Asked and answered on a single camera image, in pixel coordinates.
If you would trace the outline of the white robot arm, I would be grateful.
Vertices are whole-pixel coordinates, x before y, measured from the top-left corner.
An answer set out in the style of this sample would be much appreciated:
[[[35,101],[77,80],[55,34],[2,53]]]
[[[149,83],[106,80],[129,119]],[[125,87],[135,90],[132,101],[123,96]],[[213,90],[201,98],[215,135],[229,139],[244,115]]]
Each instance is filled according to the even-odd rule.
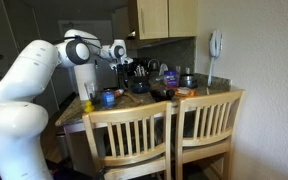
[[[47,87],[54,70],[87,63],[92,55],[130,63],[125,41],[110,45],[85,31],[70,29],[59,43],[30,42],[0,80],[0,177],[2,180],[53,180],[44,158],[40,134],[48,112],[32,100]]]

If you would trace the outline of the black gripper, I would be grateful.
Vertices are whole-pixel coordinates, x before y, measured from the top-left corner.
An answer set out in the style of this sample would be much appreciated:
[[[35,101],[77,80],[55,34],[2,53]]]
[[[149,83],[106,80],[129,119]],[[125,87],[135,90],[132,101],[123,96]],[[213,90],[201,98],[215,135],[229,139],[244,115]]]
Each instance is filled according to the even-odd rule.
[[[122,89],[127,89],[129,86],[128,72],[125,65],[119,64],[117,66],[118,86]]]

